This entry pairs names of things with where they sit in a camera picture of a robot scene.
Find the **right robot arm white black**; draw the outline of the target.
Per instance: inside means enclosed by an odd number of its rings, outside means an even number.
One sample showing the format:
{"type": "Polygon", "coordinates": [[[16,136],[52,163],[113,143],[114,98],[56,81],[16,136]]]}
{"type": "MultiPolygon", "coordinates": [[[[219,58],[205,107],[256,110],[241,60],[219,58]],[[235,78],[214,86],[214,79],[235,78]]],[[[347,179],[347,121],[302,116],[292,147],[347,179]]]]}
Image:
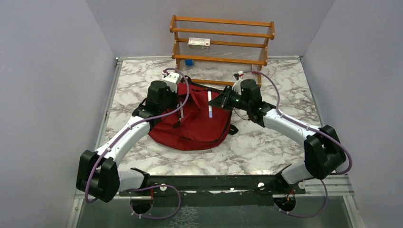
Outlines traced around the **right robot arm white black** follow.
{"type": "Polygon", "coordinates": [[[304,147],[304,161],[277,174],[274,187],[280,193],[288,192],[293,184],[306,179],[324,179],[347,159],[333,127],[311,126],[279,114],[274,105],[262,100],[260,87],[253,79],[239,79],[234,86],[225,87],[209,105],[224,110],[244,110],[252,122],[275,130],[304,147]]]}

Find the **clear pen blue cap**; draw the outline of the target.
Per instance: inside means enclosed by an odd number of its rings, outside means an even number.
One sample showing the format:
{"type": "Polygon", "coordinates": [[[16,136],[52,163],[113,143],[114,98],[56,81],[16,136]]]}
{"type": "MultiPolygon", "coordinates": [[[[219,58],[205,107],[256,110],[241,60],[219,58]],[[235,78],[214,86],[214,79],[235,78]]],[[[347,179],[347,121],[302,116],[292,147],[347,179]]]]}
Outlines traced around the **clear pen blue cap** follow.
{"type": "Polygon", "coordinates": [[[210,101],[211,101],[211,99],[212,99],[212,96],[211,96],[212,94],[211,94],[211,90],[209,90],[208,91],[208,111],[209,111],[209,117],[210,118],[212,118],[213,117],[213,115],[212,115],[212,106],[210,105],[210,101]]]}

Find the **red student backpack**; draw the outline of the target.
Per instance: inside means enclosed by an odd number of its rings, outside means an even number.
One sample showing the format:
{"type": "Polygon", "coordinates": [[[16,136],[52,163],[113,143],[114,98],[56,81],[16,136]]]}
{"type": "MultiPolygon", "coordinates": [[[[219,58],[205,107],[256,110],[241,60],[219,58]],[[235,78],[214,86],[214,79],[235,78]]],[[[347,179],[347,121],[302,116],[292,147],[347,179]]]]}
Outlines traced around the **red student backpack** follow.
{"type": "Polygon", "coordinates": [[[232,112],[212,107],[209,117],[208,91],[212,99],[221,90],[192,82],[187,77],[186,104],[175,114],[164,117],[148,134],[157,143],[182,151],[207,150],[220,145],[238,128],[231,123],[232,112]]]}

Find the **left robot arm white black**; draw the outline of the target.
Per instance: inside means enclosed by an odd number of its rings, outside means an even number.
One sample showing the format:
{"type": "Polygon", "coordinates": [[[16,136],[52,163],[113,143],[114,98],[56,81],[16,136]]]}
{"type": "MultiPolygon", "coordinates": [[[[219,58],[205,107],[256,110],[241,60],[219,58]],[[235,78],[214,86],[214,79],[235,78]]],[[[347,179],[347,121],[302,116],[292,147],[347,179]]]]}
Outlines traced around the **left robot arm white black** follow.
{"type": "Polygon", "coordinates": [[[84,193],[87,203],[96,200],[111,201],[125,190],[144,195],[149,181],[140,170],[120,173],[118,167],[123,158],[164,117],[179,111],[188,101],[190,85],[187,80],[152,81],[146,98],[133,111],[126,125],[106,144],[94,152],[86,150],[79,159],[76,188],[84,193]]]}

